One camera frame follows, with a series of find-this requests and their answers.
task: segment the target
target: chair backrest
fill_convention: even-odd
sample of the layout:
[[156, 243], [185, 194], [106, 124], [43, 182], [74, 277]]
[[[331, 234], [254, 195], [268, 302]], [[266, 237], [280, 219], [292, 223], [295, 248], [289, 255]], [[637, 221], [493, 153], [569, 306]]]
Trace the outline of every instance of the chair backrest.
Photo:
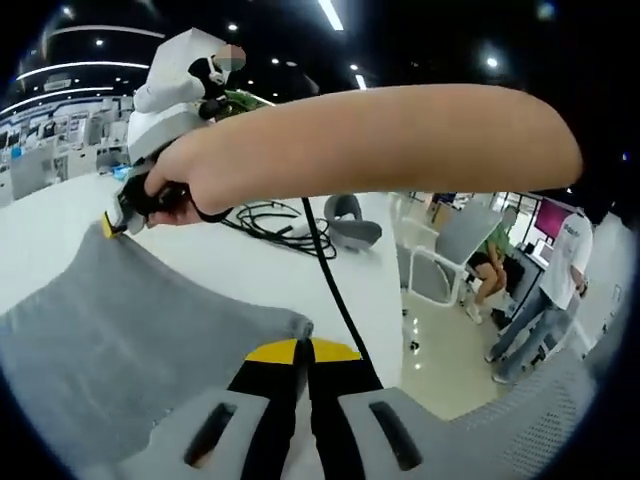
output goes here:
[[465, 265], [501, 219], [499, 212], [469, 201], [442, 227], [436, 240], [436, 253], [457, 265]]
[[411, 250], [396, 243], [396, 253], [398, 255], [398, 273], [400, 276], [400, 287], [409, 288], [409, 275], [411, 270]]

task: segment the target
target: person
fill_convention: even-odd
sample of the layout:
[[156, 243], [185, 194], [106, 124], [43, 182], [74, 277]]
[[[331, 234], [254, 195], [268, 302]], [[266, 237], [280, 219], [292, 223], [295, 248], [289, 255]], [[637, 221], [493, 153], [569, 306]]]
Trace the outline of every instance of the person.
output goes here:
[[580, 148], [547, 103], [486, 85], [350, 91], [262, 108], [194, 130], [159, 156], [148, 195], [187, 183], [191, 201], [149, 224], [200, 222], [248, 201], [339, 192], [566, 187]]
[[502, 221], [469, 259], [469, 265], [482, 280], [478, 292], [467, 302], [465, 309], [467, 315], [477, 324], [482, 323], [480, 308], [485, 298], [507, 286], [507, 273], [503, 267], [504, 259], [511, 250], [507, 231], [515, 225], [517, 219], [518, 209], [509, 205], [504, 211]]
[[584, 296], [587, 289], [584, 272], [591, 256], [592, 225], [583, 211], [569, 215], [553, 245], [549, 266], [538, 289], [522, 312], [509, 325], [485, 360], [495, 362], [509, 349], [516, 336], [536, 318], [537, 323], [527, 340], [508, 356], [492, 375], [496, 383], [509, 384], [520, 375], [523, 362], [535, 356], [544, 338], [551, 332], [560, 315], [569, 306], [574, 292]]

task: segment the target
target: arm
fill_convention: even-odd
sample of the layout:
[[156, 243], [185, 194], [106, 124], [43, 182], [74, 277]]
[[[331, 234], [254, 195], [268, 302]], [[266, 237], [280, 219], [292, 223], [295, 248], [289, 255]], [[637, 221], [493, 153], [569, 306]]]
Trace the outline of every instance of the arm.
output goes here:
[[481, 85], [351, 91], [228, 118], [178, 139], [146, 187], [189, 183], [213, 213], [338, 192], [537, 190], [569, 185], [580, 151], [546, 103]]
[[584, 293], [586, 283], [584, 281], [584, 272], [587, 269], [589, 258], [591, 257], [591, 248], [593, 246], [593, 234], [591, 230], [583, 233], [583, 238], [576, 249], [576, 252], [569, 267], [571, 278], [576, 284], [576, 290], [580, 295]]
[[487, 250], [489, 251], [491, 265], [493, 265], [496, 269], [500, 268], [502, 266], [502, 262], [500, 262], [500, 255], [498, 255], [498, 251], [496, 250], [496, 244], [493, 242], [489, 242], [487, 245]]
[[582, 291], [584, 290], [584, 286], [585, 286], [584, 275], [573, 265], [571, 265], [570, 267], [570, 273], [571, 273], [571, 278], [576, 284], [576, 290], [578, 291], [578, 293], [582, 294]]

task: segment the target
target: yellow tape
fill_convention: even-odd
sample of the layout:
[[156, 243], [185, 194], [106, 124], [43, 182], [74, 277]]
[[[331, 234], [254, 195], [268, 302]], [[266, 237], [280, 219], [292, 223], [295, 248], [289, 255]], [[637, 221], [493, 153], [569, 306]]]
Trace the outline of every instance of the yellow tape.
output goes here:
[[262, 363], [280, 363], [293, 365], [293, 356], [296, 350], [297, 340], [283, 340], [281, 342], [268, 343], [251, 352], [245, 360]]
[[316, 363], [344, 362], [348, 360], [360, 360], [360, 354], [354, 352], [342, 343], [330, 342], [320, 338], [312, 338], [313, 353]]

